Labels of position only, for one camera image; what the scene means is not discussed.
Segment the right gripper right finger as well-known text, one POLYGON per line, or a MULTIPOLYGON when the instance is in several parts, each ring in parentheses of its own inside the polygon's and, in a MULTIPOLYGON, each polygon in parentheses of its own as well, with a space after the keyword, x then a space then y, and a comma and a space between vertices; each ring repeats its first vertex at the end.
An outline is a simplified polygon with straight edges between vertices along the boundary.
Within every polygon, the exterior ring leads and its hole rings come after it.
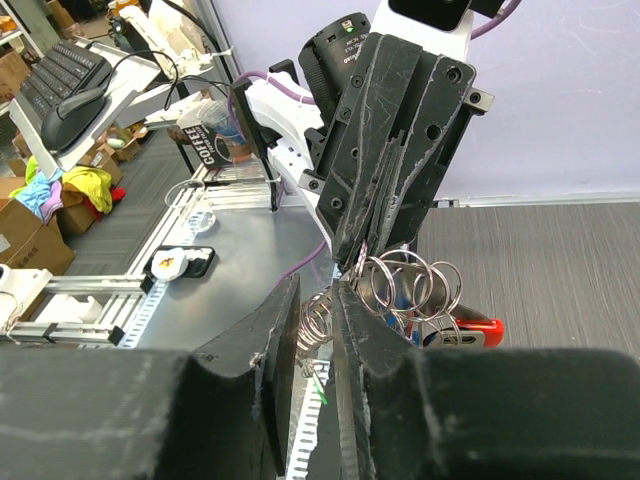
POLYGON ((635 479, 639 364, 599 349, 420 349, 332 289, 346 479, 635 479))

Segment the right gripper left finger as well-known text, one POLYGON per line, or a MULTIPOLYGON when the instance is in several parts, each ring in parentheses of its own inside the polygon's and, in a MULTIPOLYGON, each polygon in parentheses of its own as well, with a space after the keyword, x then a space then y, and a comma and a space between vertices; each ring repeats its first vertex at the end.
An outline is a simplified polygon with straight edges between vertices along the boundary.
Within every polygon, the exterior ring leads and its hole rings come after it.
POLYGON ((282 476, 299 310, 294 274, 193 351, 3 351, 2 477, 282 476))

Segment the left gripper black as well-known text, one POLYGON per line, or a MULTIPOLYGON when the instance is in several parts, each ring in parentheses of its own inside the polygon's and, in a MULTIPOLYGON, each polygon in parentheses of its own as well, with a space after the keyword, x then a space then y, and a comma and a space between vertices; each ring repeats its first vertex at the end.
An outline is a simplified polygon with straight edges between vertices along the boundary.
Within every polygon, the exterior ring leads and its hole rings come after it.
POLYGON ((325 133, 306 134, 337 263, 354 264, 363 243, 380 255, 416 237, 470 120, 493 105, 475 80, 395 36, 364 41, 325 133))

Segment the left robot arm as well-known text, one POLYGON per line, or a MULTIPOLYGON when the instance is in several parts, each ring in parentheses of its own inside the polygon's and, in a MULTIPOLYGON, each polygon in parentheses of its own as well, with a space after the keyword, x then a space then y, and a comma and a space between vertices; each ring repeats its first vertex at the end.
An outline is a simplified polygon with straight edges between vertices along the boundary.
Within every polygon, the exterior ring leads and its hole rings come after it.
POLYGON ((474 1, 383 1, 321 29, 297 61, 248 72, 235 117, 350 268, 412 242, 469 123, 487 113, 467 60, 474 1))

